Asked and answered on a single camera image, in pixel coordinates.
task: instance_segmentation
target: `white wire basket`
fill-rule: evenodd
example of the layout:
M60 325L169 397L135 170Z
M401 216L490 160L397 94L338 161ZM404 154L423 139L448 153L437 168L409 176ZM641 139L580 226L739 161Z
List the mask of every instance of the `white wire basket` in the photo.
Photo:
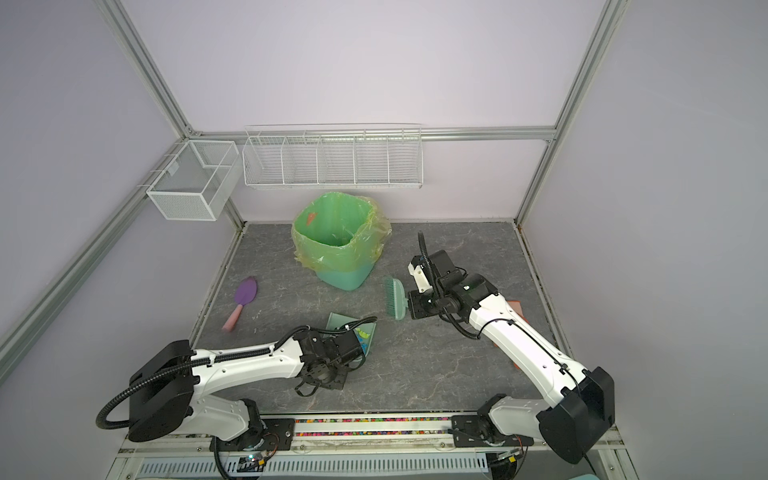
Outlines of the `white wire basket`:
M168 220L216 220L243 173L239 159L233 141L189 140L147 195Z
M257 189L423 185L424 159L418 125L329 127L246 127L245 184Z

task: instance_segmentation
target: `teal object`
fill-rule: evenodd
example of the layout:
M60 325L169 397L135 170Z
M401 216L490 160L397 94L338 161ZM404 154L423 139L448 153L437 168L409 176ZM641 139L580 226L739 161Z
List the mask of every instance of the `teal object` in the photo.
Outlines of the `teal object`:
M321 279L323 282L349 292L358 286L361 286L362 283L366 281L366 278L368 278L371 270L373 270L373 263L363 265L359 269L351 272L335 272L329 270L326 272L315 272L315 274L317 275L317 278Z
M395 320L402 320L406 317L408 301L406 300L406 289L402 282L396 278L388 277L384 280L384 290L386 292L386 312L395 317Z
M326 324L326 329L338 330L344 327L347 323L354 322L355 320L358 319L352 318L351 316L339 315L338 313L331 313L328 315L328 323ZM368 356L368 354L371 352L371 343L373 341L373 333L375 331L376 323L365 323L355 329L355 334L357 335L357 339L360 341L362 352L366 356Z

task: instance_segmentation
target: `white wall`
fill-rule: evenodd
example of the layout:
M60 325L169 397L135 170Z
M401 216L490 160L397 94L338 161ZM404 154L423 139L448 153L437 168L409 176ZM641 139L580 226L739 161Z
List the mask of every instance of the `white wall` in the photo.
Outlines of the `white wall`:
M367 195L392 220L513 218L544 153L544 141L425 142L424 186L343 190ZM244 220L288 221L327 190L254 190L233 200Z
M232 240L226 218L144 210L0 386L3 478L100 480L127 430L101 407L169 342L186 339ZM127 402L110 419L127 418Z
M0 335L174 140L93 2L0 2Z
M552 125L604 0L126 0L189 121Z
M765 478L766 25L632 2L524 225L641 478Z

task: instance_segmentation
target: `purple brush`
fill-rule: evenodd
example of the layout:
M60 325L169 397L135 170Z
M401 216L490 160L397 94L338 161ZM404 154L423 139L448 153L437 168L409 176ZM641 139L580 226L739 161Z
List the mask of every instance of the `purple brush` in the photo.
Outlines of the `purple brush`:
M256 279L252 276L249 276L240 282L240 286L237 287L237 291L235 292L235 303L237 303L237 308L232 312L232 315L230 315L230 318L224 326L221 327L223 331L231 332L234 330L235 323L237 323L237 319L240 318L240 312L243 311L243 305L253 302L253 299L256 298L256 290L258 290L258 286L256 284Z

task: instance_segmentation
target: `gray marble floor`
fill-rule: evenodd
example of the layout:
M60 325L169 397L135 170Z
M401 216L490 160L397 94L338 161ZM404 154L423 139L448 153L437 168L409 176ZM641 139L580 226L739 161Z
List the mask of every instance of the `gray marble floor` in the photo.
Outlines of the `gray marble floor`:
M319 280L293 257L290 225L248 227L230 264L197 346L224 349L268 343L294 326L325 326L331 312L362 318L377 315L366 364L349 374L344 390L319 389L302 398L298 379L270 379L223 390L228 399L251 398L263 413L475 410L496 393L541 398L531 381L490 340L466 339L440 319L402 322L386 315L386 276L406 292L415 286L407 263L419 252L424 232L430 252L449 253L457 266L491 281L507 300L520 300L526 319L552 338L528 265L509 223L394 223L384 253L365 283L345 292ZM234 307L240 281L255 276L256 299L243 309L237 327L221 326Z

